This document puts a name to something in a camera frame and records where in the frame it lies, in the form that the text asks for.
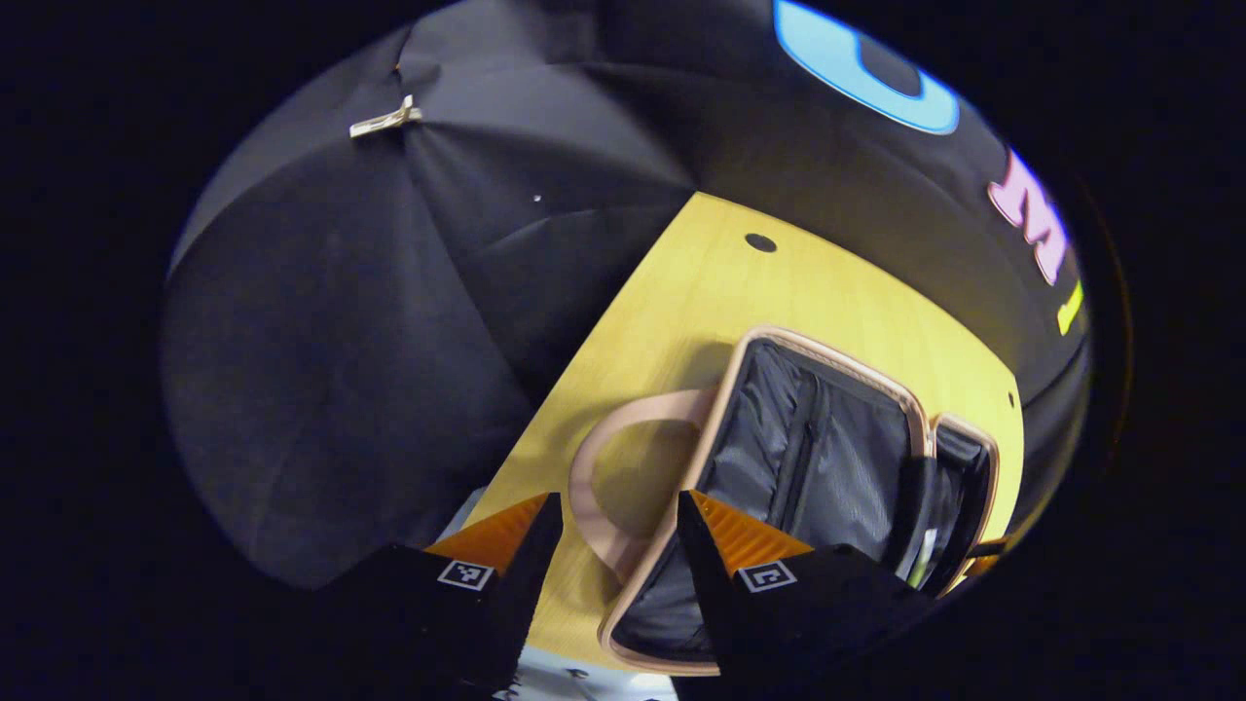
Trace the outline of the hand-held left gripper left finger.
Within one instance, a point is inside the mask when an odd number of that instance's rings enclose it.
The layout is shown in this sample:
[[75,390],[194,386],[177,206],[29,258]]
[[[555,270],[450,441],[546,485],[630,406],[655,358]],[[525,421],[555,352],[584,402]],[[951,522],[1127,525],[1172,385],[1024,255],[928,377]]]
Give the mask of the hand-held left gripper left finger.
[[542,493],[326,586],[343,700],[493,700],[513,684],[564,508]]

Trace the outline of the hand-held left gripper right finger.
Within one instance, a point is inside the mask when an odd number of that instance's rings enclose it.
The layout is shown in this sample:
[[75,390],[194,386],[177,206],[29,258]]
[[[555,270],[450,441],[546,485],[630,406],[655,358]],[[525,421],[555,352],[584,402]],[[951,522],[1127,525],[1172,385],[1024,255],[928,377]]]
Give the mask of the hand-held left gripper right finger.
[[854,699],[850,667],[937,605],[855,547],[810,547],[698,491],[677,522],[730,700]]

